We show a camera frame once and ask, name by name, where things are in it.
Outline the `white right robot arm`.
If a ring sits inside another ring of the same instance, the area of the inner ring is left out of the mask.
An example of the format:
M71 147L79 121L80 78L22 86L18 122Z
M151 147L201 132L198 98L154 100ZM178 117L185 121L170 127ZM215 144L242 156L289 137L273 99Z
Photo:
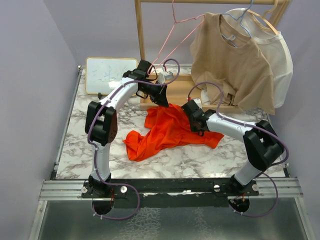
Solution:
M268 121L240 121L216 110L203 111L194 100L181 108L192 132L202 136L205 132L221 133L244 143L247 161L228 183L230 191L236 196L246 192L248 184L271 167L286 150Z

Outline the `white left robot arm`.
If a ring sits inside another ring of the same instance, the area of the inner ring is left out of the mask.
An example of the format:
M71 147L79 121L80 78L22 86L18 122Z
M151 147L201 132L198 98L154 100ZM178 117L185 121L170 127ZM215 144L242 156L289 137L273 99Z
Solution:
M109 166L110 147L118 132L117 112L128 99L141 91L161 107L168 107L167 85L164 82L152 83L148 80L152 64L141 60L134 70L122 75L120 84L104 99L89 103L86 113L85 132L88 143L93 148L92 171L88 185L97 196L106 197L111 190Z

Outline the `orange t-shirt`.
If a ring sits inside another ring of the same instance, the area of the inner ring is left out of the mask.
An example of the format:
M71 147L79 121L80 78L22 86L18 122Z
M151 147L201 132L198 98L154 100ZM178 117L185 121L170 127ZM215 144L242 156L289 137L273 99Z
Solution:
M149 129L145 136L132 130L123 141L130 161L140 162L161 150L179 146L206 145L214 149L224 137L218 132L191 132L188 117L176 104L148 109L144 127Z

